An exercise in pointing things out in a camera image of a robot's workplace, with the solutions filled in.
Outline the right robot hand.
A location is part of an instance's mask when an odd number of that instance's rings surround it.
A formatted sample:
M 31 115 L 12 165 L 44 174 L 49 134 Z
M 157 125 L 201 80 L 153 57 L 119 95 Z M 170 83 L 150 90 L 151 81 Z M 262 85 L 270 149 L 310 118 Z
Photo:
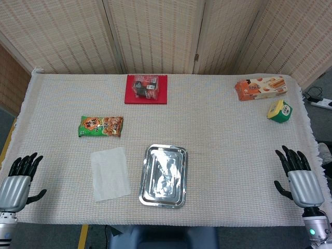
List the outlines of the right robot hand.
M 275 153 L 280 159 L 290 190 L 285 190 L 279 181 L 274 181 L 277 191 L 300 208 L 319 208 L 325 199 L 306 156 L 301 151 L 294 151 L 285 145 L 282 149 L 283 151 L 276 150 Z

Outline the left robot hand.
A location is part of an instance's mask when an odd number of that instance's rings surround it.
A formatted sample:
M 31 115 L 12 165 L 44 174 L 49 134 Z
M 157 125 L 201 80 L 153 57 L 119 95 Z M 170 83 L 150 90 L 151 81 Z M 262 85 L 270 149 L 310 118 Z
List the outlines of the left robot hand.
M 30 187 L 43 156 L 37 152 L 23 158 L 17 158 L 11 165 L 8 176 L 1 185 L 1 212 L 17 213 L 26 205 L 40 200 L 47 190 L 41 190 L 35 196 L 29 196 Z

